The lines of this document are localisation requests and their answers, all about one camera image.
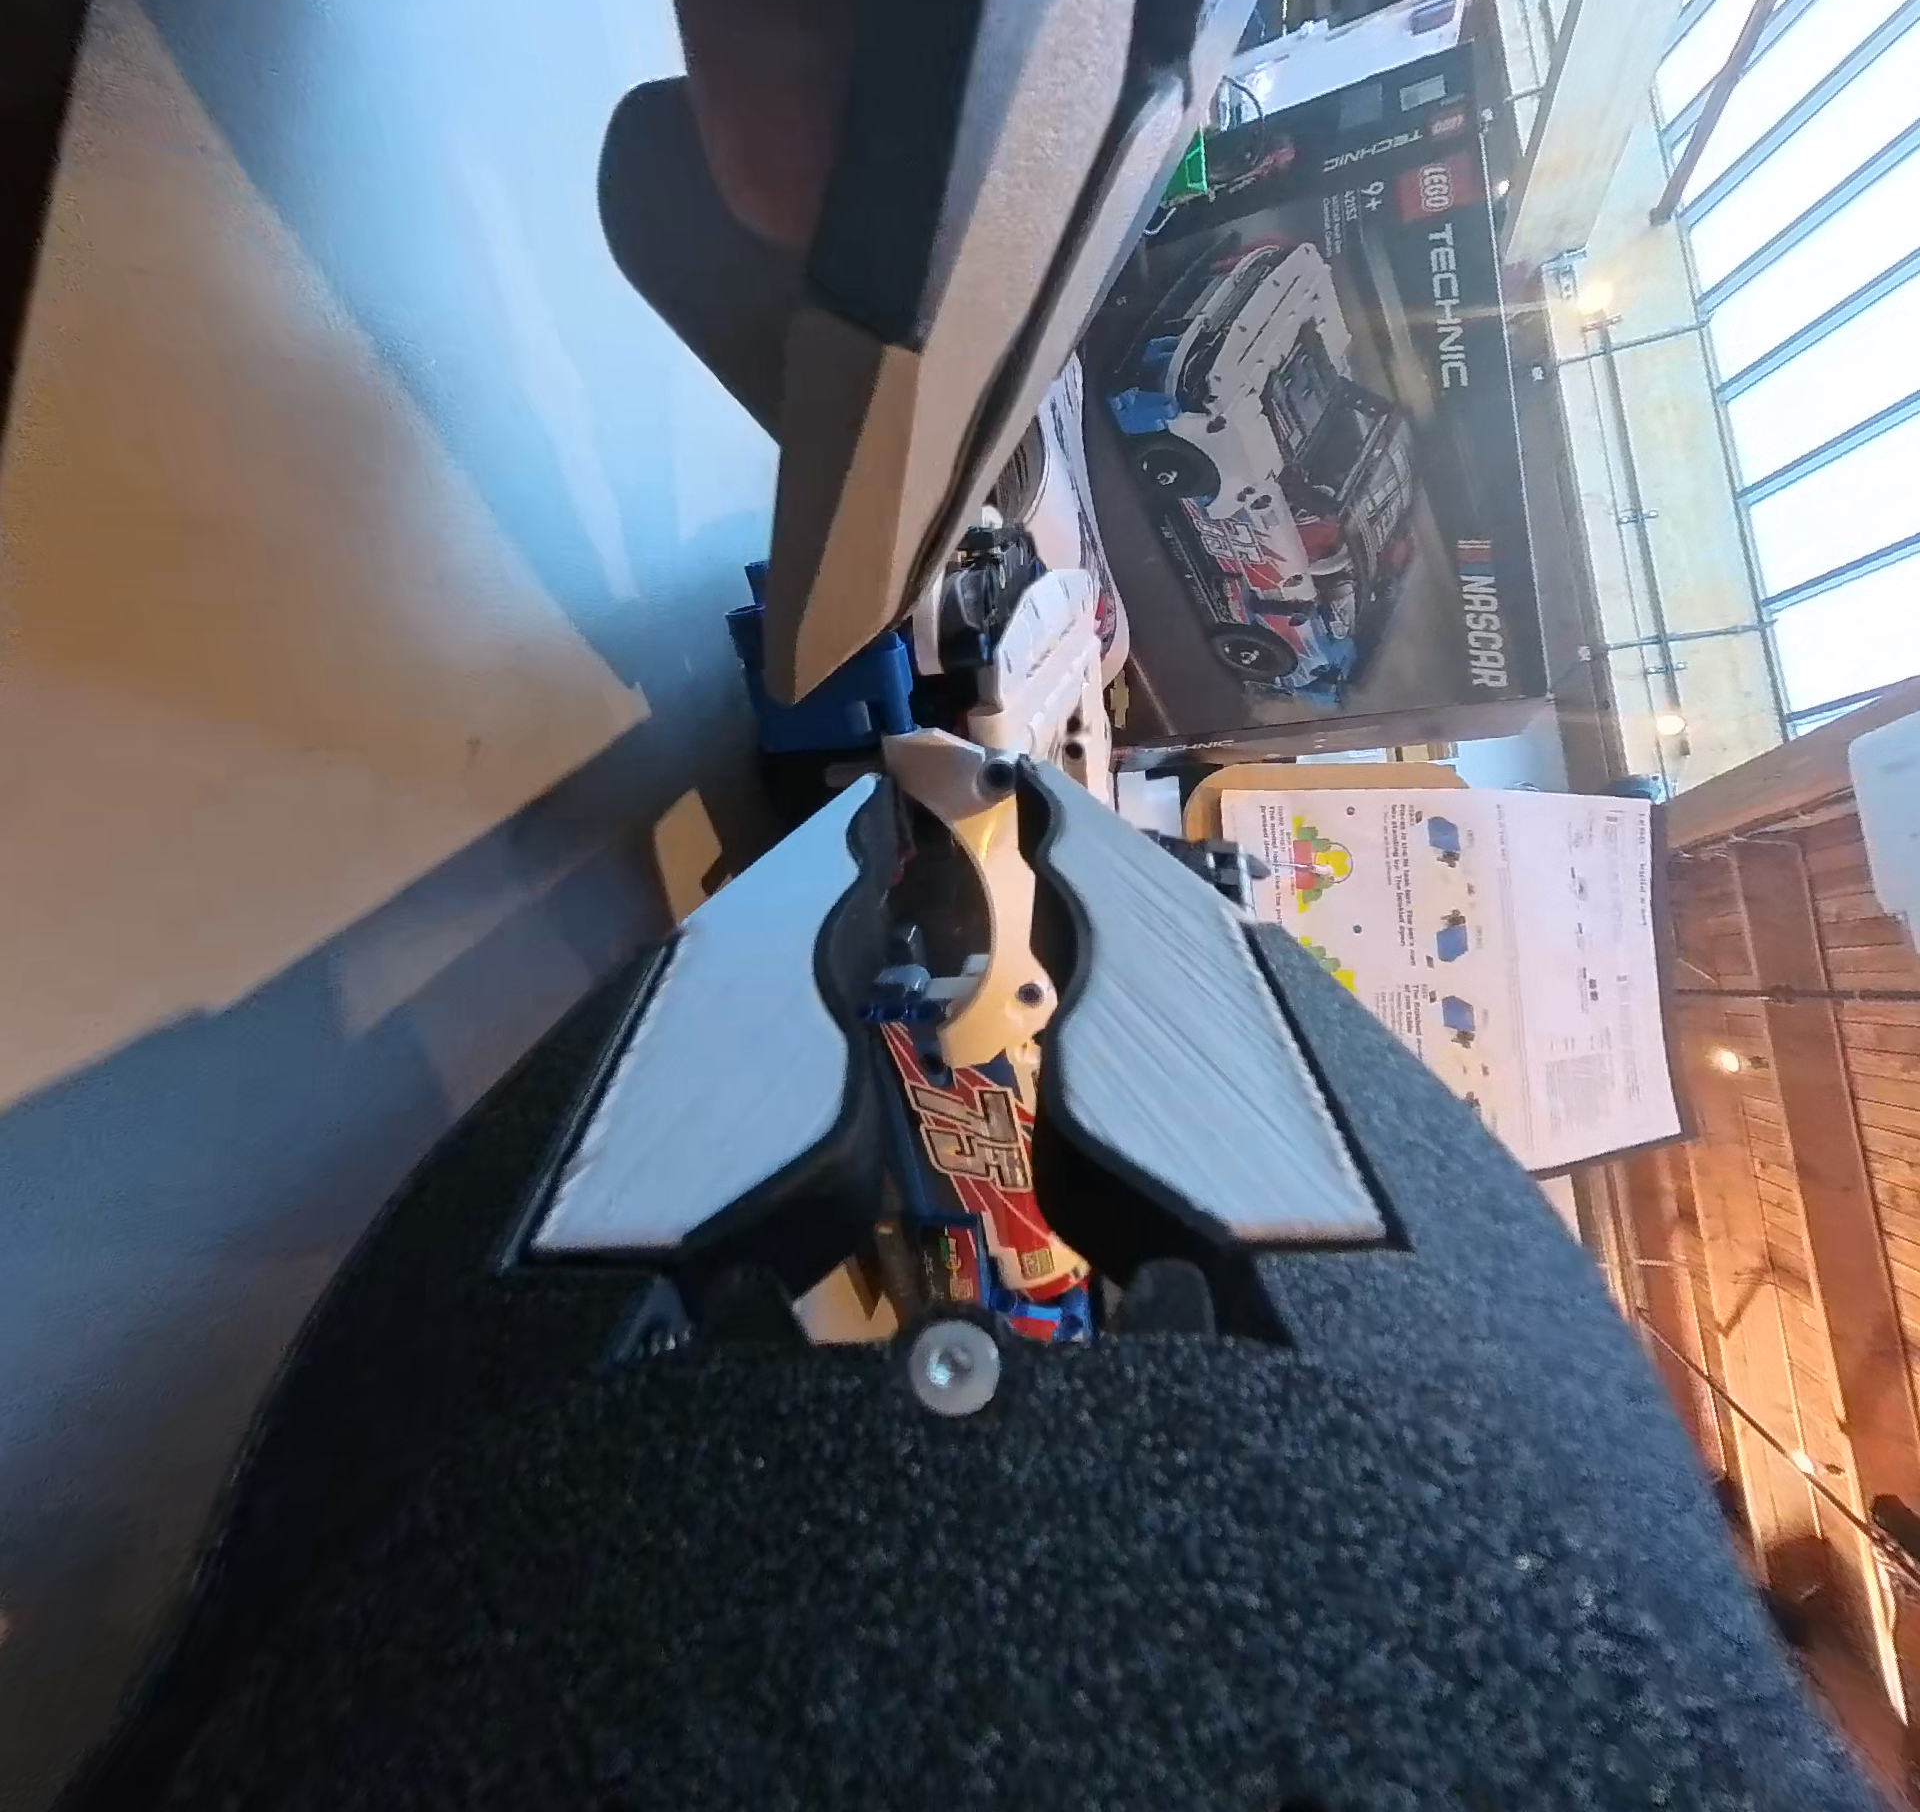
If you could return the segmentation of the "open instruction booklet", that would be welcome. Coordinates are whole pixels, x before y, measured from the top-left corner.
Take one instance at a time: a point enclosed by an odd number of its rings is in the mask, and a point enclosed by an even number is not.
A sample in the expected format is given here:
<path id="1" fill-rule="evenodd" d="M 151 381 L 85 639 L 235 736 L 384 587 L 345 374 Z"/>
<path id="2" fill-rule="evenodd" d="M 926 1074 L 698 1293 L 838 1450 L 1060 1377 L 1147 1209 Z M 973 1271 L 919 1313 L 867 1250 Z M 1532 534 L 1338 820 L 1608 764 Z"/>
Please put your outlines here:
<path id="1" fill-rule="evenodd" d="M 1033 456 L 1035 480 L 1025 528 L 1050 570 L 1082 570 L 1094 580 L 1099 672 L 1101 683 L 1112 685 L 1124 668 L 1132 637 L 1092 493 L 1086 405 L 1086 368 L 1072 352 L 1020 442 L 1020 452 Z"/>

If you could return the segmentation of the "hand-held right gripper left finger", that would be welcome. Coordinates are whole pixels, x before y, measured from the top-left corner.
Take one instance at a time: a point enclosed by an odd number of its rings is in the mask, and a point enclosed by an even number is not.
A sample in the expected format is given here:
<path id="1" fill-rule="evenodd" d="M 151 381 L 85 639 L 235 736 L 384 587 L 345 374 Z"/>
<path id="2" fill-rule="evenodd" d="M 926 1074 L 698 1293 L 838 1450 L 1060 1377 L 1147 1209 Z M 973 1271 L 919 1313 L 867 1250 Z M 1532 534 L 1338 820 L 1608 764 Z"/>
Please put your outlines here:
<path id="1" fill-rule="evenodd" d="M 900 800 L 861 774 L 691 912 L 563 1124 L 529 1261 L 845 1261 L 883 1196 L 875 1043 Z"/>

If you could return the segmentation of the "person's left hand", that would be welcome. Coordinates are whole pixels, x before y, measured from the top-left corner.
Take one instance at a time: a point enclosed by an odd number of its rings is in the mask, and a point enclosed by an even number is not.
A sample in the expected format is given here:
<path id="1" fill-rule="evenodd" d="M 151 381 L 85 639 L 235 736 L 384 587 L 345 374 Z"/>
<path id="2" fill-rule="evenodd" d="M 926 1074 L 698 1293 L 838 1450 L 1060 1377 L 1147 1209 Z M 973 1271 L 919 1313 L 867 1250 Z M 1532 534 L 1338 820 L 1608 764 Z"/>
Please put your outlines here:
<path id="1" fill-rule="evenodd" d="M 804 257 L 848 99 L 855 0 L 674 0 L 713 186 L 757 240 Z"/>

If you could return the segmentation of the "instruction sign board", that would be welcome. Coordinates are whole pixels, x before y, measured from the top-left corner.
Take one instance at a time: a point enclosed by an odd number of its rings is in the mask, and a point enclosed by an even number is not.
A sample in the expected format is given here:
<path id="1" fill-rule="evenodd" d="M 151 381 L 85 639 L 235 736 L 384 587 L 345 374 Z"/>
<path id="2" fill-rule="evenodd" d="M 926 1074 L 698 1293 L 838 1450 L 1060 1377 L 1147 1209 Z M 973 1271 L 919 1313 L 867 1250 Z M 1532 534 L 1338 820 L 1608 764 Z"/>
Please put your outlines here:
<path id="1" fill-rule="evenodd" d="M 1393 1031 L 1532 1176 L 1688 1133 L 1668 1043 L 1666 817 L 1416 767 L 1233 767 L 1189 839 L 1268 874 L 1255 915 Z"/>

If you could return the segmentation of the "grey desk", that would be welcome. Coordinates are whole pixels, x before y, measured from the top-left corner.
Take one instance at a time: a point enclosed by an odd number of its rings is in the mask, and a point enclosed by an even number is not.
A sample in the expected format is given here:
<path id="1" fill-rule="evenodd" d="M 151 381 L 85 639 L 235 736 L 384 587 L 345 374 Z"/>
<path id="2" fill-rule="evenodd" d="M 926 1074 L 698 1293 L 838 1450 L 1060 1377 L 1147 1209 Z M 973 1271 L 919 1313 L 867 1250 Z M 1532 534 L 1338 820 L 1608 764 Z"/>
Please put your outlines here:
<path id="1" fill-rule="evenodd" d="M 765 817 L 776 450 L 611 261 L 674 0 L 87 0 L 4 450 L 4 1807 L 166 1800 L 563 1368 L 513 1203 Z"/>

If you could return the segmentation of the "large paned window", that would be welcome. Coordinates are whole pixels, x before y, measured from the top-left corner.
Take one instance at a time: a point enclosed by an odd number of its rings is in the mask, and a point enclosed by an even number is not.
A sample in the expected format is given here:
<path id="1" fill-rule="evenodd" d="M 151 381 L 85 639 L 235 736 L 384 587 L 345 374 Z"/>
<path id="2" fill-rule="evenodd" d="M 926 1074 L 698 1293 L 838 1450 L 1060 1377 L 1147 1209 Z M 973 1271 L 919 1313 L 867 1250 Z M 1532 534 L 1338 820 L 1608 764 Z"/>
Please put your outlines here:
<path id="1" fill-rule="evenodd" d="M 1918 0 L 1685 0 L 1650 102 L 1796 737 L 1915 672 Z"/>

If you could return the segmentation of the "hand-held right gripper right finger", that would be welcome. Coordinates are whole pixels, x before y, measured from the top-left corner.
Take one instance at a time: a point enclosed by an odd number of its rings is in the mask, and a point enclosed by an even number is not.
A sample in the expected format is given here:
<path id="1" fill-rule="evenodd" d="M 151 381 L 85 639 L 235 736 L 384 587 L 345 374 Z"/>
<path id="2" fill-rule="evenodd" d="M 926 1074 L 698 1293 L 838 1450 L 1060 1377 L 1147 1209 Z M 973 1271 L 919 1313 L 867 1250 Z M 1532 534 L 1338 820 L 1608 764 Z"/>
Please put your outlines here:
<path id="1" fill-rule="evenodd" d="M 1060 769 L 1019 767 L 1033 941 L 1057 1008 L 1041 1118 L 1050 1217 L 1089 1252 L 1181 1228 L 1210 1249 L 1379 1247 L 1362 1163 L 1255 943 L 1202 874 Z"/>

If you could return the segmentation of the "toy brick race car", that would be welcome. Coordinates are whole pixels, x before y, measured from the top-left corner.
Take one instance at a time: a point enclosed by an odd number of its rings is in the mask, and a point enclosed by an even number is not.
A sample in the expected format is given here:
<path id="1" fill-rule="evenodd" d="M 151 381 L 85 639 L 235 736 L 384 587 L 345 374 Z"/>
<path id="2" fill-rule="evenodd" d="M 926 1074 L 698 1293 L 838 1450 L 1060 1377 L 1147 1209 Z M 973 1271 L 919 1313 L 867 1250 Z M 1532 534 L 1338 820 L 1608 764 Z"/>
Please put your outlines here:
<path id="1" fill-rule="evenodd" d="M 876 1031 L 896 1199 L 876 1258 L 900 1317 L 979 1308 L 1037 1344 L 1087 1344 L 1096 1277 L 1045 1221 L 1033 1191 L 1041 1030 L 1052 984 L 1022 945 L 1035 890 L 1013 870 L 1009 790 L 969 787 L 999 755 L 1062 769 L 1114 800 L 1112 725 L 1092 573 L 1052 570 L 1016 528 L 976 528 L 933 589 L 933 671 L 886 631 L 810 696 L 765 683 L 771 566 L 728 635 L 755 709 L 760 764 L 784 817 L 828 787 L 894 770 L 900 866 L 892 929 L 859 1017 Z"/>

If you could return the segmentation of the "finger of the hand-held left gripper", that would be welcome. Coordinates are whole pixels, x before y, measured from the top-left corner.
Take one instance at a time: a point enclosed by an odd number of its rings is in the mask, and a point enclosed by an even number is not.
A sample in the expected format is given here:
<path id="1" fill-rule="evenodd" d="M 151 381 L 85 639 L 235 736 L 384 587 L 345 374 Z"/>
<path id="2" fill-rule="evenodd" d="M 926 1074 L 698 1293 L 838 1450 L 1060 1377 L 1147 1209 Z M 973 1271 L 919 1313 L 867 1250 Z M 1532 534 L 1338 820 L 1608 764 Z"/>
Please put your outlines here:
<path id="1" fill-rule="evenodd" d="M 798 701 L 904 618 L 1092 314 L 1181 120 L 1137 0 L 858 0 L 783 347 L 763 672 Z"/>
<path id="2" fill-rule="evenodd" d="M 1242 0 L 1045 0 L 923 348 L 897 611 L 941 569 L 1140 238 Z"/>

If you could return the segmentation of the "black toy car box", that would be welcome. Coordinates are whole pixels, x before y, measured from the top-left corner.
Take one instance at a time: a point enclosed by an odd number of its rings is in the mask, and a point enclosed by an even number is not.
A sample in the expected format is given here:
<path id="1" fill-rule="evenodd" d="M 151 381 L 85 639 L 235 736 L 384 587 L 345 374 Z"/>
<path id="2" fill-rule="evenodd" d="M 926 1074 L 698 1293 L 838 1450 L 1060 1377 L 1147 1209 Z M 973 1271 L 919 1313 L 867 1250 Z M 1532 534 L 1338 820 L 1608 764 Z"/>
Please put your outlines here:
<path id="1" fill-rule="evenodd" d="M 1548 693 L 1475 48 L 1206 144 L 1080 347 L 1137 747 L 1496 737 Z"/>

